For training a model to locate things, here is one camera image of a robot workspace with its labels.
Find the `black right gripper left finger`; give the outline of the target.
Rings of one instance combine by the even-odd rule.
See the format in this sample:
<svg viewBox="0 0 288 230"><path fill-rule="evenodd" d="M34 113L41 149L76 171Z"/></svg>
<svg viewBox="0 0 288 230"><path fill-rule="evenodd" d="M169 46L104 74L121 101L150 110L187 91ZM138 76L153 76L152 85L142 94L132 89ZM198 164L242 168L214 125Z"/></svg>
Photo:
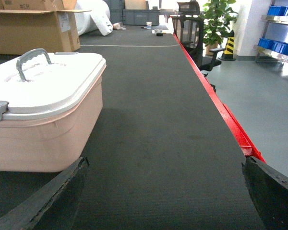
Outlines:
<svg viewBox="0 0 288 230"><path fill-rule="evenodd" d="M89 161L80 157L50 182L0 218L0 230L71 230Z"/></svg>

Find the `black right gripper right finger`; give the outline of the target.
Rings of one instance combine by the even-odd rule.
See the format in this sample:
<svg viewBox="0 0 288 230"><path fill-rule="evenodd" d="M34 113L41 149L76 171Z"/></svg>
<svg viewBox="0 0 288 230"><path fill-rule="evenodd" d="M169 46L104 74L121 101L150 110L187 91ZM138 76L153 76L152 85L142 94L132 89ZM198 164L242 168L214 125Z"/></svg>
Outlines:
<svg viewBox="0 0 288 230"><path fill-rule="evenodd" d="M288 230L288 177L256 157L246 158L242 173L265 228Z"/></svg>

